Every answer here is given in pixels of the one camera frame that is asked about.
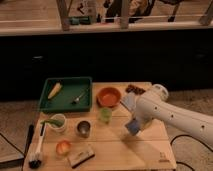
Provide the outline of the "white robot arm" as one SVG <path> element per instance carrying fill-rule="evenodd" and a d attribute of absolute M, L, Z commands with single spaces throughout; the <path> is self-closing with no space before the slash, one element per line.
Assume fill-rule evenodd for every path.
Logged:
<path fill-rule="evenodd" d="M 213 147 L 213 116 L 187 110 L 166 102 L 168 90 L 161 84 L 152 85 L 137 98 L 133 119 L 125 127 L 136 135 L 148 127 L 152 119 L 166 122 Z"/>

